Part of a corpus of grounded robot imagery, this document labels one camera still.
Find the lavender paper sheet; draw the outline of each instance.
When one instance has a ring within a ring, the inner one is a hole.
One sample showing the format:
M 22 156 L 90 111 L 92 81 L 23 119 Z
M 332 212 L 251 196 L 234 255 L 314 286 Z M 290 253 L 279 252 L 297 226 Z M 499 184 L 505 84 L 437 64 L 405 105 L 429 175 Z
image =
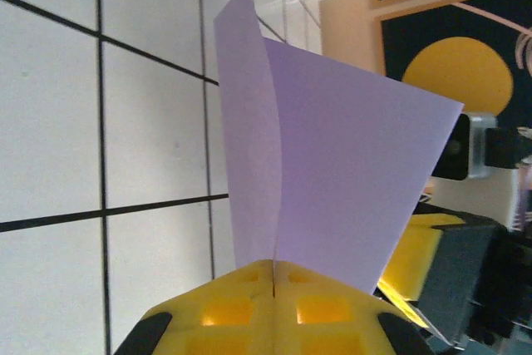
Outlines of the lavender paper sheet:
M 462 104 L 214 22 L 237 267 L 288 260 L 372 293 Z

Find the square hole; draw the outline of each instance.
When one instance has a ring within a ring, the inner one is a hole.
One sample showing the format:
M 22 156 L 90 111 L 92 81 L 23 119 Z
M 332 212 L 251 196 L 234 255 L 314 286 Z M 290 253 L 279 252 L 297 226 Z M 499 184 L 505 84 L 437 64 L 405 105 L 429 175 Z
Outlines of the square hole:
M 186 355 L 245 355 L 248 337 L 220 334 L 212 337 L 192 337 L 186 346 Z
M 249 324 L 253 304 L 247 297 L 217 298 L 204 308 L 201 324 L 204 326 L 227 326 Z
M 351 306 L 342 297 L 308 295 L 298 300 L 298 323 L 337 323 L 352 320 Z
M 360 339 L 352 334 L 315 335 L 304 339 L 301 355 L 365 355 Z

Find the purple paper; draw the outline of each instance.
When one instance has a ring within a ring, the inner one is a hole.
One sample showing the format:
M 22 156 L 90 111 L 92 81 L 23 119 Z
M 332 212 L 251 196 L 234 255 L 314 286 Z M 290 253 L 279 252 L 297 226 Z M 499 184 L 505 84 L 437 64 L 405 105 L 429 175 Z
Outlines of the purple paper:
M 264 39 L 250 0 L 214 26 L 237 267 L 287 260 L 371 293 L 462 104 Z

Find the yellow circle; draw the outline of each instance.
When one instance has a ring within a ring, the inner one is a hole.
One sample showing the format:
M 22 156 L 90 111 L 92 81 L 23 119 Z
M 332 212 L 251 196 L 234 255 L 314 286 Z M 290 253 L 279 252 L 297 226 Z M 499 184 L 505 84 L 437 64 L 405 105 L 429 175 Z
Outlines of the yellow circle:
M 510 69 L 495 50 L 470 37 L 449 37 L 414 57 L 402 81 L 464 103 L 464 112 L 496 116 L 512 97 Z

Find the poster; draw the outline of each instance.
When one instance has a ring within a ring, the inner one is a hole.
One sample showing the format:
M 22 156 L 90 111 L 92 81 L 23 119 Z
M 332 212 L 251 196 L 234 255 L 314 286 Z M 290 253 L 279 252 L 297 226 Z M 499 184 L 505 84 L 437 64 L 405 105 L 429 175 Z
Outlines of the poster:
M 381 23 L 387 76 L 532 127 L 532 0 L 466 0 Z

